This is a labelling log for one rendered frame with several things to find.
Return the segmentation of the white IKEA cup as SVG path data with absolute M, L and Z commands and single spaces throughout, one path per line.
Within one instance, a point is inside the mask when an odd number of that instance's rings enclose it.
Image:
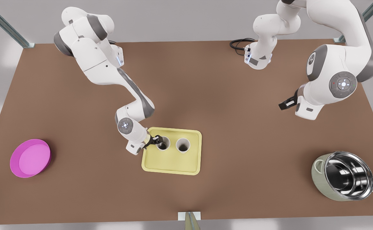
M 157 144 L 157 148 L 161 151 L 164 151 L 164 150 L 167 150 L 169 147 L 170 147 L 170 140 L 167 137 L 162 136 L 162 142 Z
M 175 144 L 178 152 L 184 154 L 190 149 L 190 141 L 186 138 L 179 138 Z

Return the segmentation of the pale yellow rectangular tray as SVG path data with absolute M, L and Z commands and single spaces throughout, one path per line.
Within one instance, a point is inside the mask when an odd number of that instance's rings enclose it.
M 202 134 L 197 130 L 151 127 L 151 135 L 165 136 L 170 140 L 170 147 L 161 151 L 156 145 L 148 146 L 142 156 L 141 167 L 147 172 L 171 173 L 195 176 L 201 168 Z M 175 144 L 179 138 L 190 141 L 190 149 L 182 154 Z

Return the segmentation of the steel pot with green outside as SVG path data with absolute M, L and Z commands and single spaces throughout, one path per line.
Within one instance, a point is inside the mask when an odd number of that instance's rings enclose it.
M 350 152 L 335 151 L 318 157 L 311 176 L 319 192 L 334 201 L 360 201 L 373 193 L 370 168 Z

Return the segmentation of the pink round bowl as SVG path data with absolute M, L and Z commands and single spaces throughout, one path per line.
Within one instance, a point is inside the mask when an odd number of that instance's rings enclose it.
M 48 143 L 40 139 L 30 139 L 14 150 L 10 158 L 10 169 L 19 178 L 29 178 L 44 171 L 51 159 Z

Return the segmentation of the silver frame post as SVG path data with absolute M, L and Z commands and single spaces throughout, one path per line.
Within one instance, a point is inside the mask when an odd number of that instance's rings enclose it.
M 362 17 L 364 22 L 367 22 L 373 16 L 373 2 L 366 8 L 366 10 L 362 13 Z M 338 38 L 333 38 L 334 43 L 345 43 L 344 35 L 341 35 Z
M 178 221 L 184 221 L 184 230 L 201 230 L 198 221 L 201 220 L 201 212 L 178 212 Z
M 29 48 L 34 48 L 35 47 L 35 43 L 28 42 L 1 15 L 0 15 L 0 28 L 2 28 L 8 35 L 10 35 L 11 38 L 13 38 L 14 41 L 16 41 L 22 48 L 29 49 Z

